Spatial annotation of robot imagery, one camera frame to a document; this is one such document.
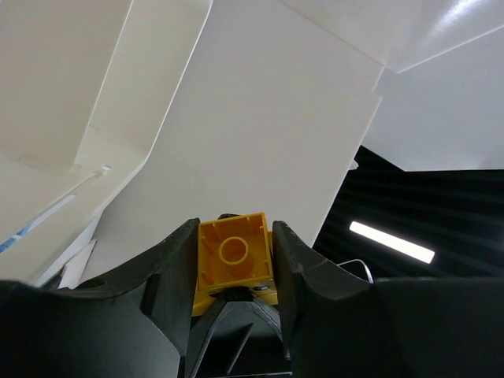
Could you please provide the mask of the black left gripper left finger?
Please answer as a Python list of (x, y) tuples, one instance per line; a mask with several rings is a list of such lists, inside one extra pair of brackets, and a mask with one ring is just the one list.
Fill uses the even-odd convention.
[(195, 296), (198, 219), (73, 289), (1, 283), (4, 377), (176, 377)]

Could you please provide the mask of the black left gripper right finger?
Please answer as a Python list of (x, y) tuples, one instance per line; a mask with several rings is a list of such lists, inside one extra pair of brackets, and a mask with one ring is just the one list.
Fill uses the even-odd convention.
[(272, 225), (295, 377), (500, 377), (500, 278), (362, 280)]

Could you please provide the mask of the yellow square duplo brick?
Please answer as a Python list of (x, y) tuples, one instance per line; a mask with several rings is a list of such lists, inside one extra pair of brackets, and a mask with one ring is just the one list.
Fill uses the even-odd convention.
[(198, 271), (192, 315), (204, 314), (217, 296), (245, 287), (277, 305), (272, 232), (264, 213), (235, 215), (198, 226)]

